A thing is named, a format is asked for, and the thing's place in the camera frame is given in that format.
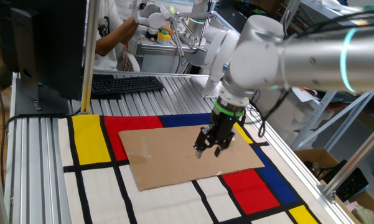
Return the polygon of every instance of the cardboard sheet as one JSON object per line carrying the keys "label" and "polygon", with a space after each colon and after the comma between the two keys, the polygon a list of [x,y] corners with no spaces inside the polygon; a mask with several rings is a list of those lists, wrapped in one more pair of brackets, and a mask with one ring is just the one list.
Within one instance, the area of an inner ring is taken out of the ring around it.
{"label": "cardboard sheet", "polygon": [[220,157],[214,156],[214,146],[197,159],[193,144],[200,127],[119,132],[140,191],[264,167],[254,150],[235,129],[236,135],[231,146]]}

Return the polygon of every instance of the blue rectangle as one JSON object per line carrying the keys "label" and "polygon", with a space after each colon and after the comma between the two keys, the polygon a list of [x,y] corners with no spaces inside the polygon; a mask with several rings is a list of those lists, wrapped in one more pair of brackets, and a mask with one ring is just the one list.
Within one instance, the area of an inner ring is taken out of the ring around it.
{"label": "blue rectangle", "polygon": [[210,124],[210,113],[207,114],[180,114],[160,116],[164,128]]}
{"label": "blue rectangle", "polygon": [[278,174],[275,167],[273,167],[273,165],[267,160],[267,157],[259,149],[254,147],[253,150],[265,165],[264,168],[257,169],[257,172],[261,174],[281,202],[283,204],[297,202],[298,198],[285,180]]}

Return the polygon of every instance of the red rectangle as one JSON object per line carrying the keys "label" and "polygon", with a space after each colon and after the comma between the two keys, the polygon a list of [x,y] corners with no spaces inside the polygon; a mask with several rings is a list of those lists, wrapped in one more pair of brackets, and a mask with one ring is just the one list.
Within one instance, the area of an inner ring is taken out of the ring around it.
{"label": "red rectangle", "polygon": [[123,144],[120,141],[118,133],[120,131],[141,130],[163,128],[163,125],[157,116],[139,116],[139,117],[112,117],[105,116],[105,127],[111,141],[116,160],[127,159]]}
{"label": "red rectangle", "polygon": [[279,202],[253,169],[223,175],[223,179],[246,214],[279,206]]}

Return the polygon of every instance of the mondrian pattern mat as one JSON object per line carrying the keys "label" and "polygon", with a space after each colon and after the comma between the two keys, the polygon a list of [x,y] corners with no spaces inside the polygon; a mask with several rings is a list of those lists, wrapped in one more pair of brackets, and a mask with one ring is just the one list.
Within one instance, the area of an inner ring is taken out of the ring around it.
{"label": "mondrian pattern mat", "polygon": [[60,149],[72,223],[330,223],[323,221],[328,217],[318,211],[322,207],[309,194],[303,200],[300,189],[264,153],[274,151],[268,143],[254,141],[237,124],[264,168],[138,190],[120,131],[209,122],[209,114],[61,119]]}

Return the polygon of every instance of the white shirt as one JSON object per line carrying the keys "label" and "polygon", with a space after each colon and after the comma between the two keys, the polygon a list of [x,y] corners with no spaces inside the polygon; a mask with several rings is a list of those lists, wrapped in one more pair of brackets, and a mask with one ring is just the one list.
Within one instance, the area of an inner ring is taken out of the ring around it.
{"label": "white shirt", "polygon": [[[101,0],[100,4],[96,40],[100,40],[110,32],[113,32],[123,23],[119,18],[114,0]],[[117,64],[118,60],[116,58],[115,49],[112,49],[105,57],[95,54],[94,69],[116,70]]]}

